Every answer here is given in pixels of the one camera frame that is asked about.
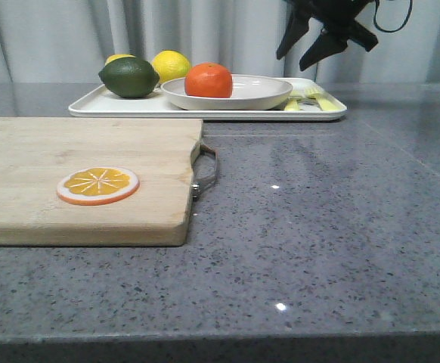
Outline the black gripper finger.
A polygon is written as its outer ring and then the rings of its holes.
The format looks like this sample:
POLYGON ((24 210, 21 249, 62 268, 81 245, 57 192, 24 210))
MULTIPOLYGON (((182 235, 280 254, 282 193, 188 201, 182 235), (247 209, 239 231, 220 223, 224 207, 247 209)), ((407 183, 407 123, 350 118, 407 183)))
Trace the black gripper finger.
POLYGON ((309 31, 309 13, 293 11, 287 22, 284 36, 276 50, 276 58, 285 57, 289 50, 309 31))
POLYGON ((332 55, 338 54, 346 50, 348 47, 348 39, 340 34, 323 30, 316 38, 312 46, 301 57, 299 61, 299 69, 307 70, 310 66, 322 61, 332 55))

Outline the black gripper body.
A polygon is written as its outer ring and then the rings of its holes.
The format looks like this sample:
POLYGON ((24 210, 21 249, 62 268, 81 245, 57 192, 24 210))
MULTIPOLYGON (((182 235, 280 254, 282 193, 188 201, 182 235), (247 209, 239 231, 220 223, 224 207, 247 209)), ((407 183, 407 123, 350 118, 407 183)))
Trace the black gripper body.
POLYGON ((340 34, 370 51, 378 44, 378 39, 356 20, 367 4, 367 1, 340 0, 291 2, 293 11, 309 13, 310 19, 314 18, 324 25, 324 30, 340 34))

